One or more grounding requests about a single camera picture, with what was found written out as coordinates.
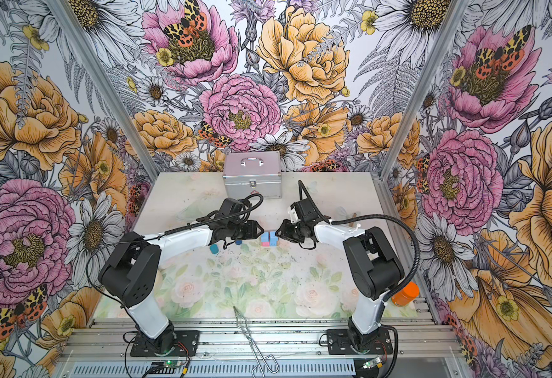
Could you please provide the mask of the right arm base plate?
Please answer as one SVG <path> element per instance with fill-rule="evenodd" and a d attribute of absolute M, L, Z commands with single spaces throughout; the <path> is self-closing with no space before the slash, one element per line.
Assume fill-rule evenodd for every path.
<path fill-rule="evenodd" d="M 383 327 L 363 335 L 353 329 L 329 329 L 326 332 L 326 343 L 330 355 L 391 355 L 393 353 L 392 337 Z"/>

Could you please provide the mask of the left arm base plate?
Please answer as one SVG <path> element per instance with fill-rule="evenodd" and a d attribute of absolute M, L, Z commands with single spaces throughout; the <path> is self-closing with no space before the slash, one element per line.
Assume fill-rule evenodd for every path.
<path fill-rule="evenodd" d="M 134 358 L 194 357 L 199 344 L 198 331 L 174 331 L 166 329 L 156 339 L 138 332 L 130 355 Z"/>

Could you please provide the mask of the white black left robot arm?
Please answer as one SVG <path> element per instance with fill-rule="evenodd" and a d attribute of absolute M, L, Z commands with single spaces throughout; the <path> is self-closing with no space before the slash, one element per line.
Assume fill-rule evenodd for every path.
<path fill-rule="evenodd" d="M 251 219 L 251 213 L 263 200 L 259 193 L 242 199 L 226 198 L 219 209 L 192 223 L 156 234 L 129 232 L 115 244 L 97 280 L 134 321 L 139 340 L 148 352 L 167 355 L 177 342 L 173 324 L 154 295 L 163 263 L 219 242 L 228 247 L 239 240 L 258 239 L 264 229 Z"/>

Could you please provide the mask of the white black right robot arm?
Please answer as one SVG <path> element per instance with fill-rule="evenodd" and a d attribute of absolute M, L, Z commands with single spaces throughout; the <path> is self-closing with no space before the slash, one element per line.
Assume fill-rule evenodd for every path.
<path fill-rule="evenodd" d="M 357 354 L 365 354 L 392 332 L 383 325 L 384 311 L 394 295 L 414 280 L 420 263 L 420 246 L 414 230 L 400 219 L 386 214 L 367 214 L 348 220 L 334 220 L 321 212 L 303 181 L 298 181 L 299 200 L 291 204 L 275 236 L 314 250 L 318 244 L 345 253 L 351 277 L 361 296 L 348 321 L 348 343 Z M 411 239 L 414 260 L 406 271 L 384 231 L 362 228 L 361 221 L 382 220 L 399 225 Z"/>

